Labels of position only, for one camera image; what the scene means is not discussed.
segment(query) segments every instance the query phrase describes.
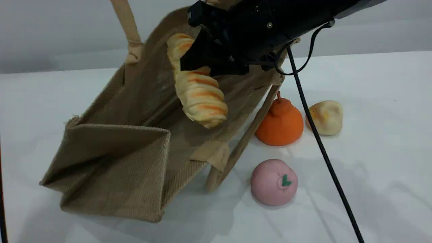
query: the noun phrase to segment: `plastic food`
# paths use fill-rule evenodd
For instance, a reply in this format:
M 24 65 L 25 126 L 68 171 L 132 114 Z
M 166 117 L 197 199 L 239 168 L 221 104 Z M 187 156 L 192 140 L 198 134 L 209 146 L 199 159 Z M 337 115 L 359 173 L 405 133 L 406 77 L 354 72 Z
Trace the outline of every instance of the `plastic food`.
M 261 203 L 280 206 L 288 203 L 298 187 L 295 172 L 282 160 L 266 160 L 253 171 L 251 192 Z
M 213 128 L 226 120 L 228 106 L 219 83 L 209 76 L 210 68 L 205 66 L 194 71 L 181 71 L 180 58 L 189 50 L 194 39 L 178 33 L 168 41 L 167 55 L 174 71 L 175 91 L 183 105 L 183 111 L 192 121 L 206 128 Z
M 279 92 L 255 135 L 267 145 L 284 146 L 297 141 L 303 129 L 302 114 L 289 100 L 281 98 Z
M 336 135 L 342 130 L 342 106 L 334 100 L 325 100 L 309 108 L 312 120 L 320 135 Z M 306 126 L 311 129 L 308 119 Z

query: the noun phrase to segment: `white table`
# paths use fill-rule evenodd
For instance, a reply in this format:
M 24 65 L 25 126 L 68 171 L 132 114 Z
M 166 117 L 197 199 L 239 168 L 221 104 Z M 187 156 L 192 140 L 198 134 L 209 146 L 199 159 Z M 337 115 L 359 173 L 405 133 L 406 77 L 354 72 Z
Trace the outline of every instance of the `white table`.
M 432 52 L 425 51 L 317 57 L 300 73 L 309 105 L 333 99 L 344 108 L 342 133 L 323 142 L 367 243 L 432 242 L 431 63 Z M 64 122 L 85 110 L 114 71 L 0 75 L 10 242 L 356 242 L 307 129 L 288 147 L 253 138 L 218 191 L 205 193 L 208 169 L 203 171 L 159 224 L 60 211 L 60 194 L 38 182 Z M 281 92 L 301 109 L 292 77 Z M 286 161 L 299 177 L 295 199 L 278 209 L 258 204 L 248 183 L 254 167 L 270 158 Z

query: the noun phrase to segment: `white wall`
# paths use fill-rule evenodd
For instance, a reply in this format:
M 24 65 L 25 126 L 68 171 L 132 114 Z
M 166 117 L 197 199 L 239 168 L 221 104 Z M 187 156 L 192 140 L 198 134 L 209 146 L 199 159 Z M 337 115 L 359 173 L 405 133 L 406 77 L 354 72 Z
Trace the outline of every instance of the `white wall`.
M 144 40 L 195 0 L 130 0 Z M 388 0 L 337 21 L 314 55 L 432 50 L 432 0 Z M 306 56 L 309 36 L 294 48 Z M 0 73 L 118 67 L 127 43 L 108 0 L 2 0 Z

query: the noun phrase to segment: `toy bread roll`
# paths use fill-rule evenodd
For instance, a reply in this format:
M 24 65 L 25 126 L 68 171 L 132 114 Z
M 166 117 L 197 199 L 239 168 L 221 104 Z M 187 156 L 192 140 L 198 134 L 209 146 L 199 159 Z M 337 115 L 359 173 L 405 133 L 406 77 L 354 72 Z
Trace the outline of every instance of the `toy bread roll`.
M 206 128 L 213 128 L 226 120 L 228 106 L 219 83 L 209 76 L 210 68 L 205 66 L 193 71 L 180 70 L 180 58 L 192 46 L 194 39 L 178 33 L 167 41 L 167 55 L 174 71 L 175 91 L 183 105 L 183 111 L 192 121 Z
M 342 130 L 343 109 L 339 102 L 321 101 L 311 106 L 309 111 L 320 135 L 336 135 Z M 307 119 L 306 126 L 311 129 L 311 124 Z

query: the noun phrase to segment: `toy orange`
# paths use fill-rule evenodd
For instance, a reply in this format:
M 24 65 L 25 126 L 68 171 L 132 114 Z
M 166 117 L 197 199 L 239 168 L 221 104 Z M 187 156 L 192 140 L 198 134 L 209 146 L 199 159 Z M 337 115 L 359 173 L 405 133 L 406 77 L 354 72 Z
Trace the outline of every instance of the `toy orange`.
M 281 98 L 278 92 L 255 136 L 267 145 L 284 146 L 297 141 L 302 136 L 303 128 L 300 111 L 289 100 Z

